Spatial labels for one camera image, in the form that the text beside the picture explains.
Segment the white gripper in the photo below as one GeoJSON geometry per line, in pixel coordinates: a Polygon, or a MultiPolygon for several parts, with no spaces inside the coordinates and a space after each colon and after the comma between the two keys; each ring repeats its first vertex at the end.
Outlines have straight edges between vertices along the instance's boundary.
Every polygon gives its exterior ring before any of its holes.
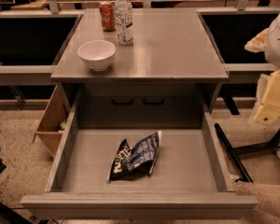
{"type": "MultiPolygon", "coordinates": [[[[280,67],[280,13],[266,28],[245,44],[245,50],[263,52],[268,63],[280,67]]],[[[252,111],[252,120],[271,125],[280,118],[280,69],[270,75],[261,74],[256,93],[257,101],[252,111]]]]}

